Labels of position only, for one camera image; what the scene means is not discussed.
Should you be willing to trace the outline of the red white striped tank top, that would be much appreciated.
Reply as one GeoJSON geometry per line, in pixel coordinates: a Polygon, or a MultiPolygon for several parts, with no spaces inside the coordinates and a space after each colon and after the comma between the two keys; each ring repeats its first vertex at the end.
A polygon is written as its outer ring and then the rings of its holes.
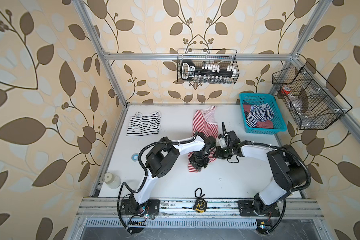
{"type": "Polygon", "coordinates": [[[219,126],[215,121],[216,106],[210,106],[204,110],[197,110],[193,117],[193,134],[203,133],[207,137],[218,137],[219,126]]]}

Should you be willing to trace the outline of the black white striped tank top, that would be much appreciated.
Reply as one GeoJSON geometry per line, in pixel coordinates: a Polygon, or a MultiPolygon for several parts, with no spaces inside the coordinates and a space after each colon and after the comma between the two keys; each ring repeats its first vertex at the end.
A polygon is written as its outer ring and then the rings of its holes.
{"type": "Polygon", "coordinates": [[[141,137],[157,135],[161,127],[161,113],[156,111],[151,114],[137,112],[129,120],[127,137],[141,137]]]}

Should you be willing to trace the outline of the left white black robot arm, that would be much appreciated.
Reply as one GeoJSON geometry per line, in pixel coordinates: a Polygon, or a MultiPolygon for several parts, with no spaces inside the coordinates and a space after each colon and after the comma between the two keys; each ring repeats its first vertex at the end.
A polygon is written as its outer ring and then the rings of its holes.
{"type": "Polygon", "coordinates": [[[147,202],[159,178],[170,172],[180,156],[190,154],[189,164],[197,172],[206,168],[210,155],[216,149],[216,139],[204,133],[195,132],[194,136],[179,141],[171,141],[164,137],[157,142],[145,146],[138,154],[138,162],[144,170],[144,177],[137,190],[132,190],[127,183],[122,183],[118,195],[118,216],[122,215],[123,188],[130,192],[125,213],[140,215],[145,212],[147,202]]]}

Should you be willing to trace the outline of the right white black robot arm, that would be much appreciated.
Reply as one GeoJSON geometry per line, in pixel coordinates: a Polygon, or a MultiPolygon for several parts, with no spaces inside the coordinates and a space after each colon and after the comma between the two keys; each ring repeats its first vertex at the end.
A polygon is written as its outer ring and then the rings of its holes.
{"type": "Polygon", "coordinates": [[[251,204],[240,207],[246,212],[265,216],[277,202],[285,200],[294,192],[305,190],[311,184],[307,165],[291,145],[278,147],[251,141],[241,142],[234,131],[219,135],[218,142],[214,158],[255,158],[270,165],[273,175],[271,182],[254,196],[251,204]]]}

